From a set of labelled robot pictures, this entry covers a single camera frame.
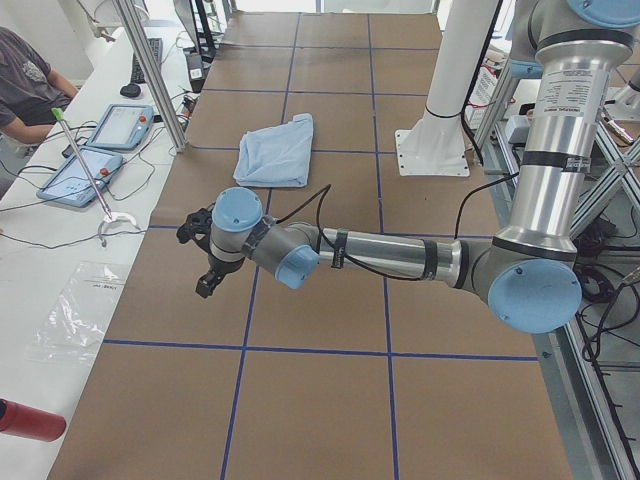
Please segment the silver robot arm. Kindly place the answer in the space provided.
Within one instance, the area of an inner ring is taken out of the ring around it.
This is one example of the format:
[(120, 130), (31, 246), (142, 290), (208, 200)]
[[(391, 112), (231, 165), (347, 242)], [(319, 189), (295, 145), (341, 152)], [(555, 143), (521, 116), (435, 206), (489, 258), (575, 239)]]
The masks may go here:
[(506, 225), (484, 241), (387, 237), (267, 215), (251, 190), (224, 190), (200, 211), (209, 258), (197, 293), (210, 296), (253, 261), (299, 288), (316, 266), (352, 264), (403, 281), (441, 281), (477, 295), (510, 327), (547, 333), (582, 299), (570, 226), (611, 72), (632, 53), (635, 1), (520, 1), (505, 74), (532, 68), (540, 85)]

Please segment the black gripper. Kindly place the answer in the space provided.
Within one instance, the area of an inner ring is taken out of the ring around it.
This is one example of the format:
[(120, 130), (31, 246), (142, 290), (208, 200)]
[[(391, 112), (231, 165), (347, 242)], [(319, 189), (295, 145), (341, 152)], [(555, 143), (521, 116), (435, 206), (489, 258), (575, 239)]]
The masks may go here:
[(217, 247), (211, 247), (209, 253), (209, 271), (201, 276), (195, 291), (202, 298), (213, 295), (215, 289), (222, 283), (225, 276), (238, 271), (243, 265), (243, 254), (228, 252)]

